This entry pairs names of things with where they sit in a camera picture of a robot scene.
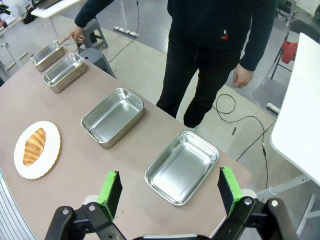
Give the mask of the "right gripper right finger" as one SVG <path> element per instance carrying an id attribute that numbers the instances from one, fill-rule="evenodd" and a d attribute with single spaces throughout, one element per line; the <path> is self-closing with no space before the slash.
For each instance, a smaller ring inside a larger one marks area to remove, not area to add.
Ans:
<path id="1" fill-rule="evenodd" d="M 217 183 L 226 211 L 226 219 L 212 240 L 238 240 L 246 228 L 257 231 L 262 240 L 297 240 L 285 203 L 280 198 L 266 202 L 245 195 L 230 167 L 219 169 Z"/>

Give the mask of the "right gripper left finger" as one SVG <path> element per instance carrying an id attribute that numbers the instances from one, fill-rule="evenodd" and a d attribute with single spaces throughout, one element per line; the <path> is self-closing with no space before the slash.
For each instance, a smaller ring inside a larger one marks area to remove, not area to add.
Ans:
<path id="1" fill-rule="evenodd" d="M 109 171 L 97 200 L 76 210 L 66 205 L 55 210 L 45 239 L 83 240 L 94 233 L 101 240 L 122 240 L 123 234 L 113 223 L 122 189 L 119 172 Z"/>

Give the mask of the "person's left hand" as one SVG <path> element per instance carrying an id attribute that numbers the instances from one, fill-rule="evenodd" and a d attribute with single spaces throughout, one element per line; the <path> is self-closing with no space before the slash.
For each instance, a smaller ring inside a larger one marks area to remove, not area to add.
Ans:
<path id="1" fill-rule="evenodd" d="M 254 72 L 245 69 L 239 63 L 234 69 L 232 86 L 234 88 L 243 88 L 253 79 Z"/>

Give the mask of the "person's right hand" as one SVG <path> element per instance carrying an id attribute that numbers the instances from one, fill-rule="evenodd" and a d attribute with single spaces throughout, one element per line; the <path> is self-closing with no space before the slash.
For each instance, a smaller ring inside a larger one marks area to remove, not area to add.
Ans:
<path id="1" fill-rule="evenodd" d="M 64 43 L 67 40 L 73 40 L 75 43 L 83 43 L 85 40 L 85 37 L 83 36 L 83 28 L 79 26 L 75 26 L 71 32 L 60 41 L 60 43 Z"/>

